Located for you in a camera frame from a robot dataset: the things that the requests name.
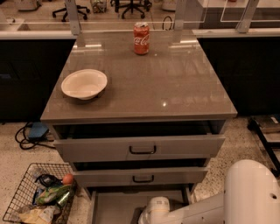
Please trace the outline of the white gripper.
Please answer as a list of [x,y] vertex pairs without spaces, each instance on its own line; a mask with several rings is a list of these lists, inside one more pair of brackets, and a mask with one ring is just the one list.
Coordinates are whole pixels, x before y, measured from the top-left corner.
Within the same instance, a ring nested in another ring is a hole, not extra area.
[[150,224],[150,214],[149,214],[149,210],[147,208],[145,208],[141,213],[140,216],[138,218],[138,224]]

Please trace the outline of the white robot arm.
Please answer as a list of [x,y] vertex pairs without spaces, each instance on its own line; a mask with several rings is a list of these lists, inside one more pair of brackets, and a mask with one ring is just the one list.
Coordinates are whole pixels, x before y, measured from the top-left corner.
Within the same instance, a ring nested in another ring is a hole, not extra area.
[[138,224],[280,224],[280,187],[266,166],[240,160],[228,169],[223,192],[174,211],[166,197],[155,197]]

